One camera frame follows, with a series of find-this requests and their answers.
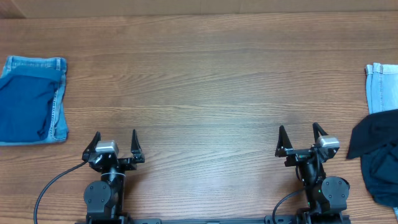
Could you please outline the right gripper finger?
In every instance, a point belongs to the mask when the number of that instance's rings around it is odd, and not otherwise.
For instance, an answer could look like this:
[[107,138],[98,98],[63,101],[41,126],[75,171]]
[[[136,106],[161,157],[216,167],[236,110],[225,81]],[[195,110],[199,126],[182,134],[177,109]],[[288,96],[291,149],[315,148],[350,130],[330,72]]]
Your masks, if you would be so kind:
[[290,142],[290,139],[287,135],[287,132],[283,125],[279,127],[279,137],[278,137],[276,149],[280,150],[282,148],[284,148],[284,149],[292,149],[293,148],[293,146]]
[[312,124],[312,128],[315,142],[319,142],[322,137],[328,135],[328,133],[317,122]]

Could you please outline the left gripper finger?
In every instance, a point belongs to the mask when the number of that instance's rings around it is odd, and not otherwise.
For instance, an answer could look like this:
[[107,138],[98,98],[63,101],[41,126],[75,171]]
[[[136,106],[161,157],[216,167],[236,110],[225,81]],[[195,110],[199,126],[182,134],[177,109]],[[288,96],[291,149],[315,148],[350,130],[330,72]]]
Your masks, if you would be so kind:
[[142,149],[137,138],[137,131],[135,129],[132,132],[131,153],[135,158],[142,157]]
[[96,134],[94,135],[93,139],[91,140],[91,142],[89,143],[89,145],[86,147],[86,149],[83,151],[82,154],[82,160],[84,162],[88,162],[90,156],[92,153],[96,152],[95,148],[97,143],[101,140],[101,133],[99,131],[96,132]]

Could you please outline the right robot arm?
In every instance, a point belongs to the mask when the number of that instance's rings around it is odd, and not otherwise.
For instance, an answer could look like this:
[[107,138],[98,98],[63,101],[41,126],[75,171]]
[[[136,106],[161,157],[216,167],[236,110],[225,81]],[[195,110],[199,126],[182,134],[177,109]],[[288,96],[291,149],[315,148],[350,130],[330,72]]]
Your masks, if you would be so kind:
[[[303,187],[281,199],[271,215],[272,223],[335,224],[350,223],[349,216],[343,215],[347,209],[350,184],[337,176],[327,176],[323,163],[334,158],[340,148],[338,138],[327,134],[318,124],[313,123],[314,144],[308,149],[294,149],[283,126],[279,127],[279,137],[275,149],[276,157],[285,158],[286,167],[294,167],[296,177]],[[297,210],[295,215],[277,217],[276,211],[286,200],[305,193],[308,206]]]

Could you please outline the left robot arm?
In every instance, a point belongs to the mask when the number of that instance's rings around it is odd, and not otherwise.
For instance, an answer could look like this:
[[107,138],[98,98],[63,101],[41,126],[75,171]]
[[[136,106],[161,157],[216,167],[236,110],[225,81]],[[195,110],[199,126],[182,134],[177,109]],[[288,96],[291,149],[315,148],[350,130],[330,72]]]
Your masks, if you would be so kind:
[[145,162],[145,156],[137,138],[132,132],[131,157],[119,158],[119,148],[114,140],[102,141],[97,132],[83,151],[82,159],[101,174],[101,179],[90,183],[84,191],[87,223],[132,223],[123,211],[125,172],[136,170]]

